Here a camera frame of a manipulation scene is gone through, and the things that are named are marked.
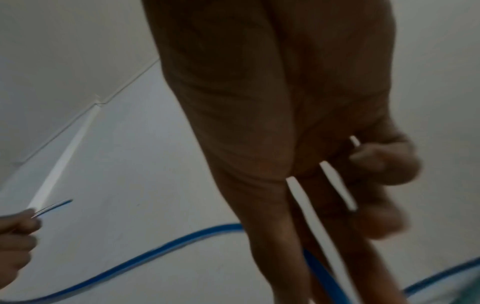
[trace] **fist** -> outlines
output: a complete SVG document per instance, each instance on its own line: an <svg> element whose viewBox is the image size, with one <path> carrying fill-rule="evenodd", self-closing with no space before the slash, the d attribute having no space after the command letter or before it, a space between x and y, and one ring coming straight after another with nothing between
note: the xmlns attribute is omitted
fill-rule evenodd
<svg viewBox="0 0 480 304"><path fill-rule="evenodd" d="M12 283L31 260L37 239L30 234L41 227L41 222L32 218L34 213L29 209L0 217L0 288Z"/></svg>

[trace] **blue cable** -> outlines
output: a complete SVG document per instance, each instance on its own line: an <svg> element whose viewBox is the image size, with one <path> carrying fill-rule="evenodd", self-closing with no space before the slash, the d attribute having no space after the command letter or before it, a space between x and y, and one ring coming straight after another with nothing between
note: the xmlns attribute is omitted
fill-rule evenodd
<svg viewBox="0 0 480 304"><path fill-rule="evenodd" d="M72 200L64 201L59 204L53 205L51 207L48 207L44 210L41 210L35 214L36 216L40 216L42 214L45 214L49 211L55 210L61 206L64 206L66 204L71 203ZM20 301L13 301L13 300L0 300L0 304L50 304L50 303L56 303L59 302L63 299L75 296L79 293L85 292L89 290L90 288L93 288L94 286L111 280L112 278L121 275L125 273L126 271L132 270L140 265L143 265L147 262L150 262L154 259L157 259L161 256L164 256L167 253L170 253L172 251L178 250L182 247L185 247L187 245L193 244L195 242L198 242L200 240L220 235L220 234L226 234L226 233L233 233L233 232L243 232L243 228L241 224L225 224L225 225L219 225L219 226L214 226L211 228L206 228L185 236L182 236L180 238L177 238L173 241L170 241L156 249L150 250L148 252L145 252L143 254L140 254L139 256L136 256L120 265L117 265L107 271L104 271L92 278L89 278L81 283L78 283L74 286L68 287L66 289L63 289L61 291L39 297L39 298L34 298L30 300L20 300ZM330 273L322 266L322 264L307 250L304 250L304 257L309 265L312 273L315 275L315 277L319 280L319 282L322 284L322 286L325 288L326 292L328 295L332 298L333 302L335 304L350 304L350 300L348 299L347 295L344 293L342 288L339 286L339 284L335 281L335 279L330 275ZM449 276L452 276L454 274L457 274L461 271L471 269L473 267L479 266L480 265L480 257L476 258L472 261L469 261L467 263L461 264L459 266L453 267L451 269L445 270L439 274L436 274L432 277L429 277L427 279L424 279L416 284L413 284L409 287L407 287L404 292L407 296L410 296L424 288L427 288L428 286L444 279Z"/></svg>

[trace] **ceiling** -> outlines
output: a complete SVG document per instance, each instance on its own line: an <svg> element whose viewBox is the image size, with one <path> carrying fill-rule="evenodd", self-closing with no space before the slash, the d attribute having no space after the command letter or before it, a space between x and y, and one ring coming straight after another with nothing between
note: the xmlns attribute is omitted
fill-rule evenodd
<svg viewBox="0 0 480 304"><path fill-rule="evenodd" d="M0 182L158 58L140 0L0 2Z"/></svg>

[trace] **skin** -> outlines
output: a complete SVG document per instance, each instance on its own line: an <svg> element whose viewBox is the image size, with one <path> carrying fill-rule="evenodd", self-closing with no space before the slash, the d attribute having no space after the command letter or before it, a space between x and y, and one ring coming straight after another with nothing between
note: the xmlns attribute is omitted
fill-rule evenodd
<svg viewBox="0 0 480 304"><path fill-rule="evenodd" d="M37 245L30 234L41 227L41 222L32 218L34 213L26 210L0 217L0 288L12 283L30 262L30 251Z"/></svg>
<svg viewBox="0 0 480 304"><path fill-rule="evenodd" d="M406 304L369 242L405 228L384 185L408 182L420 169L389 113L389 2L143 3L165 79L276 302L329 302L303 260L302 246L329 267L286 184L294 176L363 302ZM331 186L323 161L341 176L356 211Z"/></svg>

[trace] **blurred hand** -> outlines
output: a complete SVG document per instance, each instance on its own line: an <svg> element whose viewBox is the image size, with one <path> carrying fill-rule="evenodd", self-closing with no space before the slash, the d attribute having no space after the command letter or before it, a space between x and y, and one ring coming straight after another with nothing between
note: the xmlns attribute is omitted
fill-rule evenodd
<svg viewBox="0 0 480 304"><path fill-rule="evenodd" d="M30 234L41 227L41 222L32 218L34 213L29 209L0 217L0 288L12 283L30 262L30 251L37 245Z"/></svg>
<svg viewBox="0 0 480 304"><path fill-rule="evenodd" d="M383 185L408 182L420 167L389 113L388 1L144 0L144 7L165 79L276 301L328 301L302 257L301 245L329 267L286 184L294 176L363 301L406 303L368 241L405 227ZM331 186L323 161L357 211Z"/></svg>

